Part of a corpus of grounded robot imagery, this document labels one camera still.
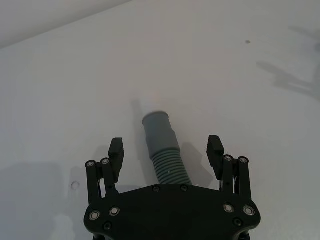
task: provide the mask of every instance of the gray corrugated hose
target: gray corrugated hose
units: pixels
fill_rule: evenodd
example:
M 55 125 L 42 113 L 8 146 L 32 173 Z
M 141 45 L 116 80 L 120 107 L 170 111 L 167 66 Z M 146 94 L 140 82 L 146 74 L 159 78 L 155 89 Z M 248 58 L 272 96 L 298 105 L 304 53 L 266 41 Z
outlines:
M 164 111 L 152 112 L 143 118 L 142 124 L 159 183 L 191 185 L 168 114 Z

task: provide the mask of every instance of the white table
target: white table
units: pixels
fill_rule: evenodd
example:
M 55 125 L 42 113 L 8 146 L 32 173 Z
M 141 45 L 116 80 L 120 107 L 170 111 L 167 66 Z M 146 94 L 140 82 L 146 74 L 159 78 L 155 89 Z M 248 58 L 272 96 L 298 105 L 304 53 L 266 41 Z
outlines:
M 250 159 L 253 240 L 318 240 L 318 0 L 135 0 L 0 50 L 0 238 L 89 240 L 84 163 L 125 149 L 157 183 L 139 99 L 159 98 L 194 184 L 210 134 Z

